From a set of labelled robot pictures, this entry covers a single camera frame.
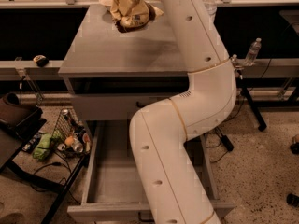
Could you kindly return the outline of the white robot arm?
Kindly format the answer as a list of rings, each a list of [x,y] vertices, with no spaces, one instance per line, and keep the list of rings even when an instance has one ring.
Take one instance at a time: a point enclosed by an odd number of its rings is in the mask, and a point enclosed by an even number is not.
[[[184,148],[235,105],[234,68],[203,0],[162,0],[189,88],[138,110],[129,136],[155,224],[221,224]]]

